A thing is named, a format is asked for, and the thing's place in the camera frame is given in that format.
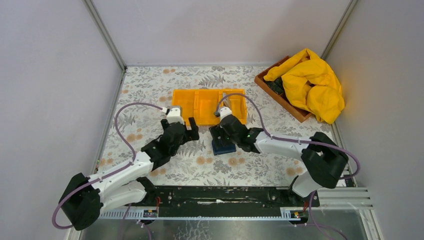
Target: blue block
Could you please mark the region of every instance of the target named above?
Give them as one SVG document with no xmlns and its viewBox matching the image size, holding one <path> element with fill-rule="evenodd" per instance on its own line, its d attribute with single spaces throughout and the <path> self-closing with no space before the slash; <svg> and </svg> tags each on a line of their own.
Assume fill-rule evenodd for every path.
<svg viewBox="0 0 424 240">
<path fill-rule="evenodd" d="M 231 144 L 228 146 L 220 146 L 217 147 L 214 144 L 214 141 L 212 141 L 212 150 L 213 150 L 213 155 L 221 155 L 221 154 L 229 154 L 229 153 L 234 153 L 236 151 L 236 145 L 235 144 Z"/>
</svg>

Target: yellow cloth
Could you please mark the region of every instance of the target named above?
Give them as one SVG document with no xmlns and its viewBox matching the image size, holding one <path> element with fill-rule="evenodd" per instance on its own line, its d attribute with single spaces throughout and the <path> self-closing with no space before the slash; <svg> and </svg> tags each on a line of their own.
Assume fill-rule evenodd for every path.
<svg viewBox="0 0 424 240">
<path fill-rule="evenodd" d="M 345 108 L 342 86 L 333 70 L 307 48 L 271 68 L 263 79 L 274 81 L 280 76 L 290 104 L 315 114 L 320 122 L 334 123 Z"/>
</svg>

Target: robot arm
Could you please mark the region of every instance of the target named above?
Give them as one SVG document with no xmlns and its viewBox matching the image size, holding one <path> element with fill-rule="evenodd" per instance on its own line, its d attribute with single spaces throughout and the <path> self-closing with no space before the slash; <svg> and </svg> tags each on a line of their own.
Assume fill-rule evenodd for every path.
<svg viewBox="0 0 424 240">
<path fill-rule="evenodd" d="M 194 118 L 189 118 L 189 121 L 191 130 L 185 125 L 181 108 L 171 107 L 166 119 L 160 121 L 163 134 L 142 147 L 134 160 L 128 159 L 87 177 L 82 173 L 72 177 L 60 201 L 79 186 L 100 179 L 78 191 L 62 205 L 63 212 L 75 229 L 87 228 L 107 210 L 142 202 L 148 195 L 145 189 L 148 186 L 143 184 L 140 177 L 168 163 L 181 145 L 199 139 L 199 128 Z"/>
<path fill-rule="evenodd" d="M 211 127 L 215 146 L 236 144 L 245 152 L 258 154 L 278 154 L 303 161 L 307 172 L 297 176 L 290 185 L 295 195 L 306 198 L 311 192 L 321 187 L 333 189 L 348 163 L 348 156 L 333 148 L 313 144 L 280 141 L 269 137 L 262 128 L 247 128 L 224 106 L 219 109 L 220 123 Z M 275 135 L 275 137 L 293 138 L 291 136 Z M 316 132 L 308 140 L 336 145 L 327 135 Z"/>
</svg>

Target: white wall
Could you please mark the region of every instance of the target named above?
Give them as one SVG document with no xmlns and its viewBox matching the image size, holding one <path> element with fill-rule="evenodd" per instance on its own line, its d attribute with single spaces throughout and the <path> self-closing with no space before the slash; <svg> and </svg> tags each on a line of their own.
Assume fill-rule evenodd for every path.
<svg viewBox="0 0 424 240">
<path fill-rule="evenodd" d="M 0 239 L 60 240 L 52 213 L 93 167 L 120 70 L 81 0 L 2 0 L 0 23 Z"/>
<path fill-rule="evenodd" d="M 273 64 L 320 55 L 349 0 L 94 0 L 128 65 Z"/>
<path fill-rule="evenodd" d="M 423 12 L 422 0 L 360 1 L 328 59 L 346 100 L 337 123 L 388 240 L 424 237 Z"/>
</svg>

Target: orange bin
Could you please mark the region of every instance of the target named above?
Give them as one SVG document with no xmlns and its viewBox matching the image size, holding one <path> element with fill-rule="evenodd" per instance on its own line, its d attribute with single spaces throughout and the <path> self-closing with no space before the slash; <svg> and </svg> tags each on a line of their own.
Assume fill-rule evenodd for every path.
<svg viewBox="0 0 424 240">
<path fill-rule="evenodd" d="M 217 125 L 220 118 L 215 117 L 218 102 L 223 98 L 223 94 L 241 93 L 244 89 L 175 89 L 172 95 L 172 105 L 181 106 L 182 118 L 185 124 L 190 125 L 189 118 L 194 117 L 197 125 Z M 248 109 L 246 99 L 239 95 L 230 96 L 229 108 L 242 124 L 246 124 L 248 119 Z"/>
</svg>

